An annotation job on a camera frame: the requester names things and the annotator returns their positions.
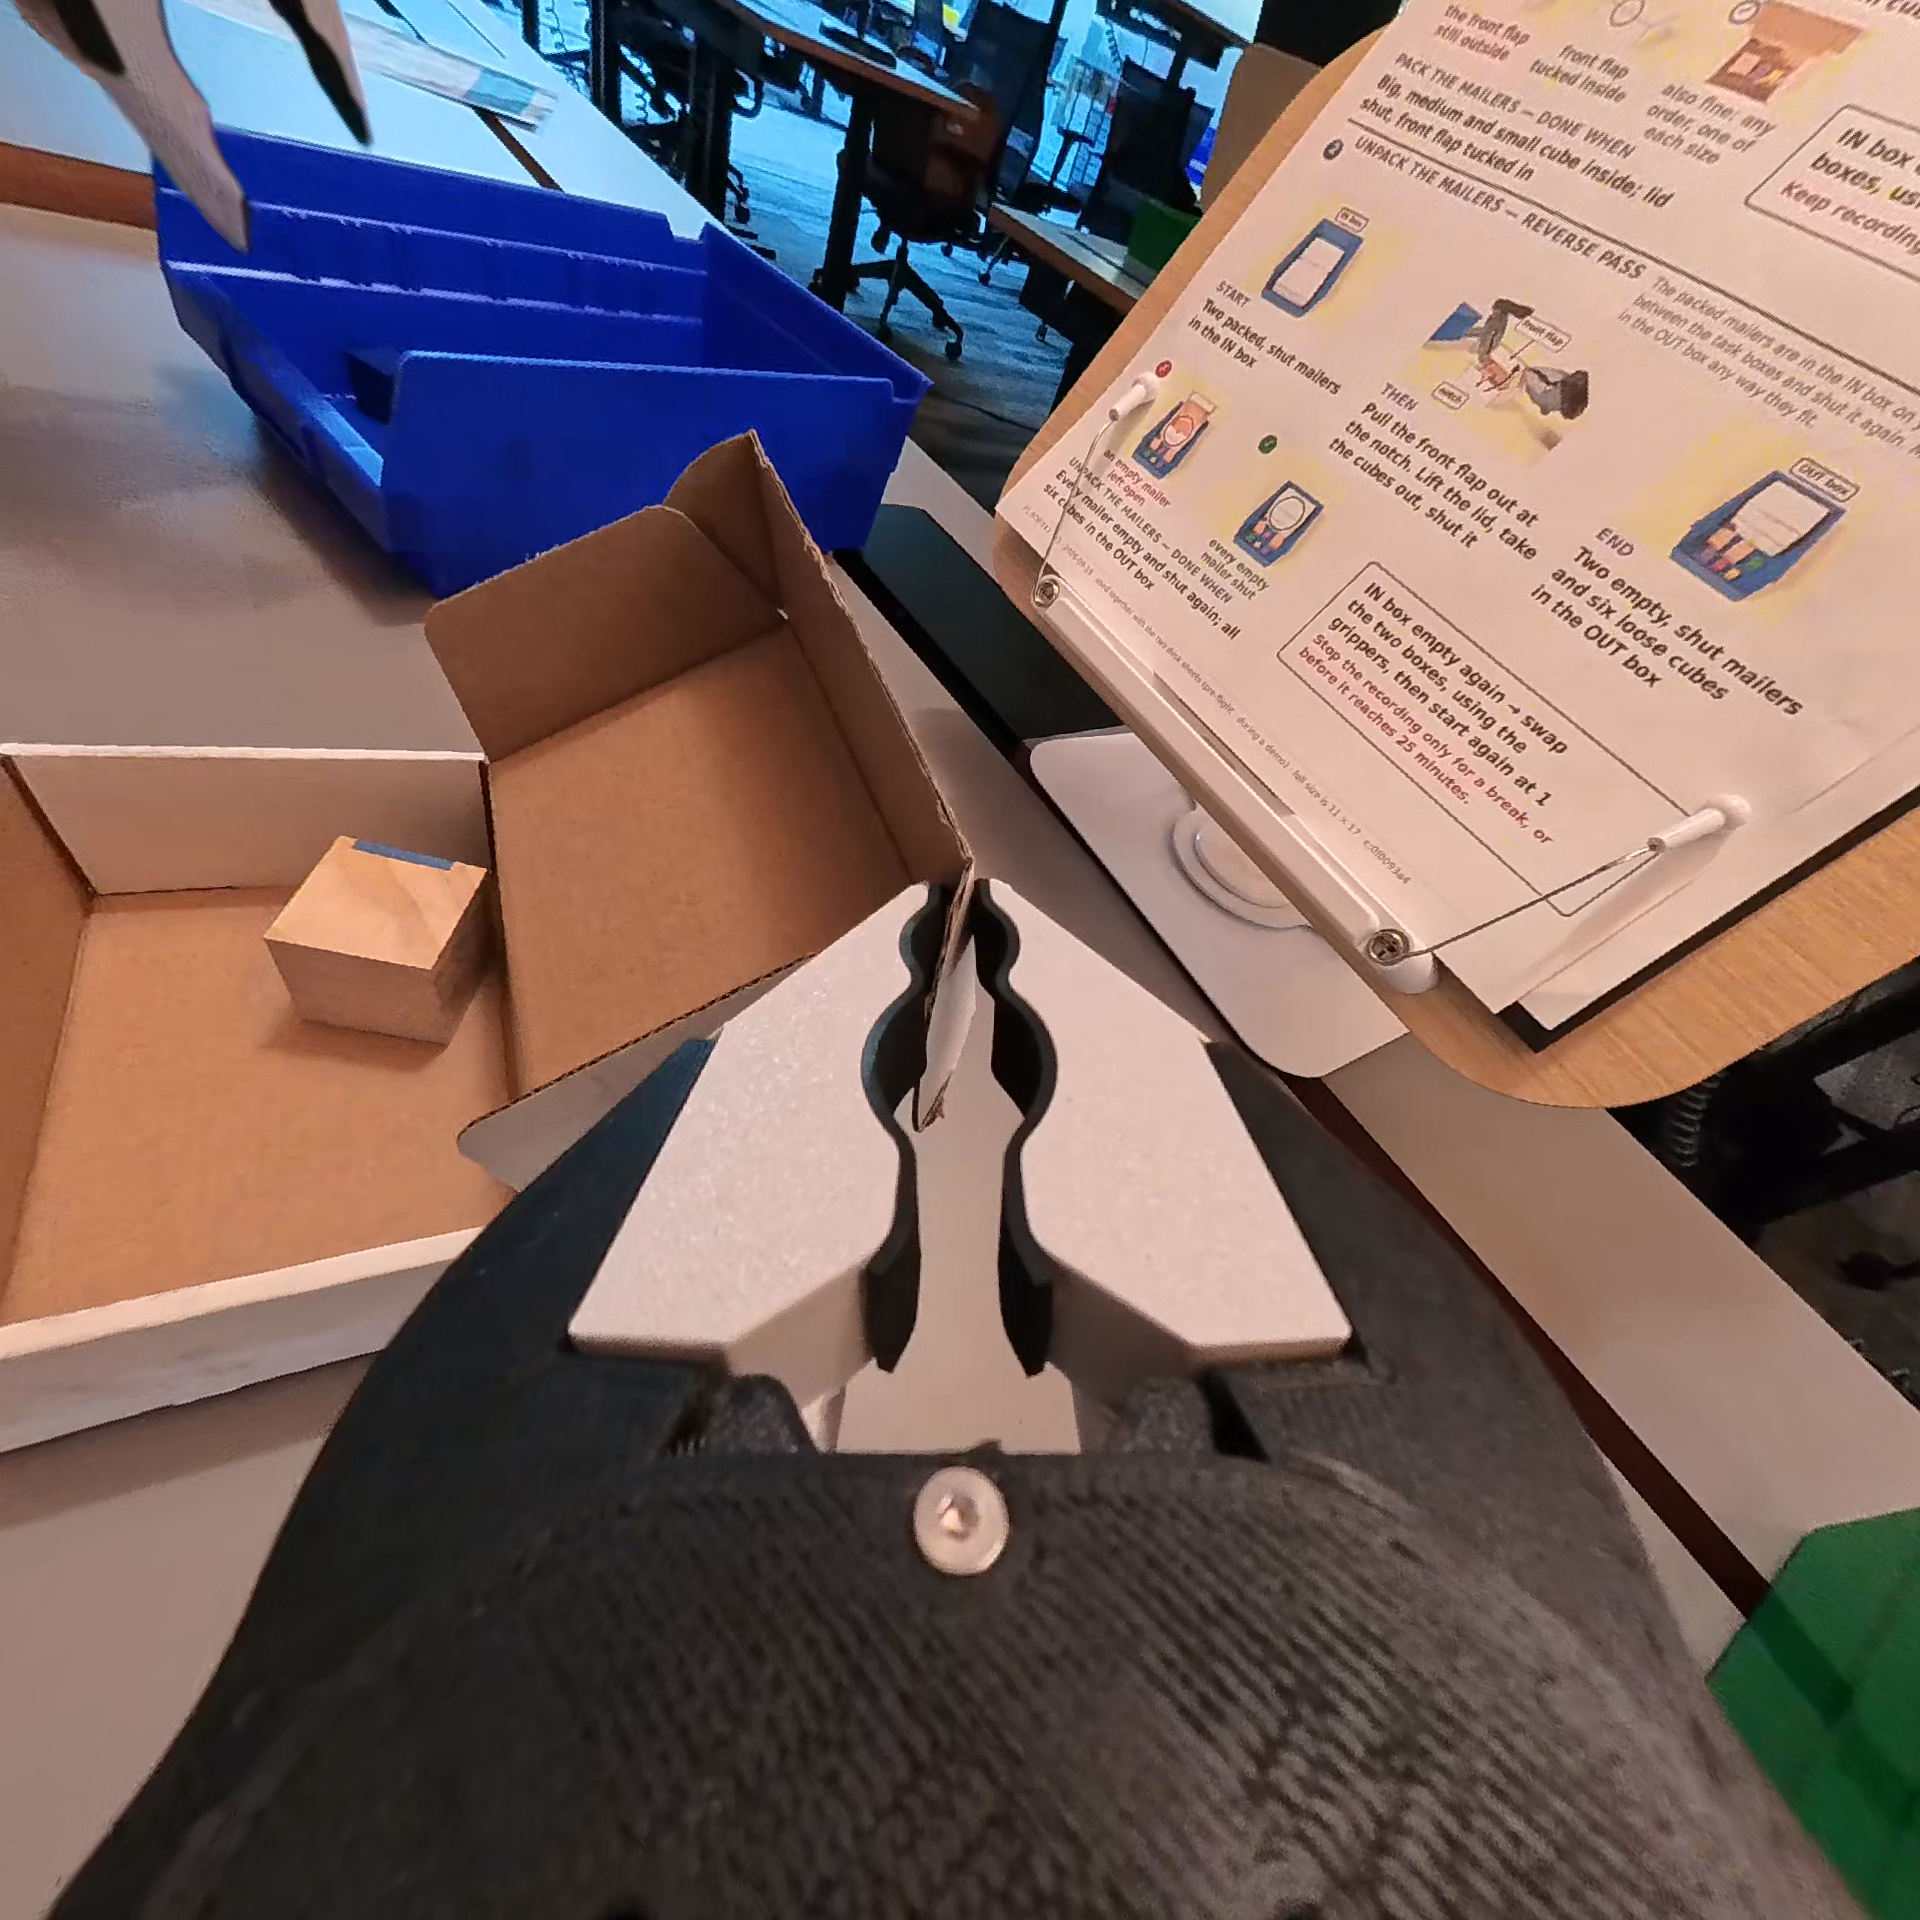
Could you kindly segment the blue plastic bin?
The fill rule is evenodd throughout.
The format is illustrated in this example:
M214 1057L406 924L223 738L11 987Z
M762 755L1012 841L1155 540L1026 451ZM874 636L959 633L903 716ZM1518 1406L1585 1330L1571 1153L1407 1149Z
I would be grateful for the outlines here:
M864 546L928 378L708 223L223 130L241 251L153 164L184 331L438 596L666 500L754 431L814 541Z

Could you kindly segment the white desk with wooden edge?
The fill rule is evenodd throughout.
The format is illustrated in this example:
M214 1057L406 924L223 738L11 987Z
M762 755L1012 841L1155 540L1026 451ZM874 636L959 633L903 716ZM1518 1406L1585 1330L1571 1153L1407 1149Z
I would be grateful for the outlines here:
M411 3L392 10L344 5L344 12L386 20L401 15L423 41L514 74L552 97L547 119L521 129L366 68L376 156L647 209L680 236L698 236L707 227L707 211L536 54L514 15L487 5ZM170 5L168 15L182 62L219 129L340 153L353 147L346 124L289 38L195 5ZM3 5L3 141L6 161L50 153L139 175L153 162L103 87L49 45L11 3Z

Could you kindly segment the white cardboard mailer box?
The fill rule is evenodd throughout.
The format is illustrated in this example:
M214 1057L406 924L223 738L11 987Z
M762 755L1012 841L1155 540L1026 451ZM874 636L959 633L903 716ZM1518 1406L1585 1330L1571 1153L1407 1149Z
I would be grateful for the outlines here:
M971 851L754 439L433 609L479 755L6 746L6 1452L371 1354L586 1129ZM492 873L442 1046L304 1021L340 835Z

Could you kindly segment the white stand base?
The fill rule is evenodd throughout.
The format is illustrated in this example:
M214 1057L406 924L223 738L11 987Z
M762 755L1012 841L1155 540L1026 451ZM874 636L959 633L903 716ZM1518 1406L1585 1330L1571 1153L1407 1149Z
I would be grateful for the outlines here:
M1324 1079L1407 1036L1403 1021L1279 897L1246 899L1198 858L1212 833L1122 730L1034 743L1032 778L1235 1037L1270 1067Z

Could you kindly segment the black office chair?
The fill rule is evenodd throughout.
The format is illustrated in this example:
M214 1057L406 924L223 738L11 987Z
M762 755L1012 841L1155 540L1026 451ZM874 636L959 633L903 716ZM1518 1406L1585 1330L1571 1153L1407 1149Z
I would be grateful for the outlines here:
M980 236L984 209L1004 151L1004 119L992 92L959 85L970 111L887 98L874 119L871 156L863 164L859 197L876 211L876 259L857 261L852 283L880 279L886 300L878 335L892 341L889 317L903 293L922 300L936 329L947 333L947 358L959 363L966 326L932 286L910 266L912 244L945 247Z

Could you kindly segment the clear plastic sleeve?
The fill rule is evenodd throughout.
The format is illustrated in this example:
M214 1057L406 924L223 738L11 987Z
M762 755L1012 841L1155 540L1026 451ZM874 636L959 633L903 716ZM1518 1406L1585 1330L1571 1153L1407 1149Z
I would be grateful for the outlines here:
M521 129L539 129L559 103L553 89L464 53L440 49L422 29L396 15L347 14L346 22L354 57L385 81L479 111L492 111Z

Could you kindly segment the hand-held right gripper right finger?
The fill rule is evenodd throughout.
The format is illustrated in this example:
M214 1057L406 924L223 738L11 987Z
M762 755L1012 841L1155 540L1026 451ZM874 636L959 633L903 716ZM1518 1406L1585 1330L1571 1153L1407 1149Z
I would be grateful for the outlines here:
M1146 1380L1339 1355L1351 1319L1203 1033L1002 881L971 926L1019 1113L998 1270L1022 1369L1119 1410Z

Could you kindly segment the large wooden cube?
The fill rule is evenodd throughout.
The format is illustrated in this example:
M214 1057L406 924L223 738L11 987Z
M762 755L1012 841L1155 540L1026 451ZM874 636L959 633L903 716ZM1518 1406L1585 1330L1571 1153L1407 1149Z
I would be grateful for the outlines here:
M340 835L265 946L304 1021L442 1046L490 967L492 873Z

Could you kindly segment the metal page holder clip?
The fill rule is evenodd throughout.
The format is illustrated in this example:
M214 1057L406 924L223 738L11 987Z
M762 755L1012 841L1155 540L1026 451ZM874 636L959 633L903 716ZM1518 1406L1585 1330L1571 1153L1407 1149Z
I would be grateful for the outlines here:
M1096 462L1098 452L1102 451L1104 442L1110 439L1110 435L1111 435L1119 425L1122 425L1129 417L1134 417L1134 413L1139 413L1142 410L1146 410L1153 401L1156 401L1156 397L1159 397L1159 394L1162 394L1162 375L1156 375L1156 372L1139 372L1139 375L1137 375L1137 378L1134 378L1134 379L1126 386L1126 390L1121 390L1121 394L1119 394L1119 396L1110 402L1107 413L1104 413L1104 417L1099 417L1099 419L1096 420L1096 431L1092 431L1092 437L1091 437L1091 442L1089 442L1086 452L1076 460L1076 463L1075 463L1075 468L1072 468L1072 481L1071 481L1067 494L1064 495L1064 508L1060 508L1060 515L1059 515L1059 518L1054 522L1054 529L1052 529L1052 533L1048 534L1048 543L1044 543L1044 549L1042 549L1042 554L1041 554L1041 571L1038 571L1038 578L1036 578L1036 583L1034 583L1034 587L1032 587L1032 594L1030 594L1030 605L1032 605L1034 610L1038 610L1038 613L1050 610L1050 609L1052 609L1052 604L1054 604L1054 602L1059 598L1059 594L1060 594L1060 580L1059 580L1059 577L1057 577L1057 571L1054 571L1054 567L1052 567L1054 549L1057 549L1057 543L1059 543L1059 540L1060 540L1060 533L1064 533L1064 531L1067 529L1067 523L1072 522L1075 509L1076 509L1076 505L1079 505L1079 500L1082 500L1082 494L1084 494L1084 491L1086 491L1086 486L1089 486L1091 468L1092 468L1092 462Z
M1431 939L1412 935L1401 926L1378 929L1368 932L1368 937L1358 941L1358 956L1366 962L1366 967L1378 973L1399 972L1412 975L1417 962L1427 962L1446 949L1465 945L1467 939L1491 929L1499 929L1503 924L1516 921L1534 907L1559 907L1568 897L1574 897L1575 901L1571 910L1583 911L1592 907L1599 899L1603 899L1603 894L1623 884L1631 873L1642 873L1656 859L1662 859L1682 847L1694 847L1721 839L1724 835L1747 825L1748 817L1752 806L1742 797L1719 797L1714 804L1700 806L1689 817L1670 823L1659 833L1642 837L1634 846L1604 859L1603 863L1571 881L1561 881L1559 884L1523 902L1503 907L1492 916L1480 919L1465 929L1456 929Z

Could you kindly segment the green plastic bin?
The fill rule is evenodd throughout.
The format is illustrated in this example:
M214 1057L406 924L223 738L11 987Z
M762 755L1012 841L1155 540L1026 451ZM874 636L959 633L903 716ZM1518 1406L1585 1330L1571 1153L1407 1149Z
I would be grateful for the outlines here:
M1811 1531L1710 1690L1857 1902L1916 1917L1919 1511Z

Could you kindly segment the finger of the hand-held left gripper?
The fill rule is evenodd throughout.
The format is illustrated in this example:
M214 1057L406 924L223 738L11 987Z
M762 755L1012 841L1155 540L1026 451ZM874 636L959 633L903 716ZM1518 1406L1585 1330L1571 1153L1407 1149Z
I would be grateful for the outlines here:
M323 87L328 101L340 114L353 140L368 148L368 103L358 71L353 38L339 3L273 0L276 20L296 36L308 71Z
M234 250L250 251L250 199L185 74L161 3L54 3L54 43L105 87L174 186Z

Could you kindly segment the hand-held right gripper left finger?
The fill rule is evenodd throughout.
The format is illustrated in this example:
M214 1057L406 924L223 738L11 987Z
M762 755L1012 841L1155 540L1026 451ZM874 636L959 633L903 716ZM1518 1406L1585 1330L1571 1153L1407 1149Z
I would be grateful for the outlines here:
M903 890L698 1050L568 1325L579 1350L776 1378L838 1450L848 1383L896 1367L920 1315L899 1109L928 1066L950 901Z

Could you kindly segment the grey desk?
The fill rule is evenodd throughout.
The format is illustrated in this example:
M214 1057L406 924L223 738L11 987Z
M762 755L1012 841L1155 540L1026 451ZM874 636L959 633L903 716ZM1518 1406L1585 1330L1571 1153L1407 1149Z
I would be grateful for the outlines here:
M479 755L396 564L204 363L138 369L171 325L155 267L6 269L7 667L79 679L58 726L9 681L6 746ZM1236 1044L1188 1020L1351 1343L1119 1410L1022 1369L971 862L899 1109L920 1315L838 1450L776 1378L569 1341L758 997L576 1137L484 1113L504 1207L59 1915L1851 1911L1539 1354Z
M1008 877L1209 1039L1227 1027L1041 793L878 613L883 670L991 877ZM1916 1509L1916 1407L1595 1111L1478 1089L1415 1037L1298 1098L1383 1155L1487 1267L1671 1534L1748 1610L1826 1524Z

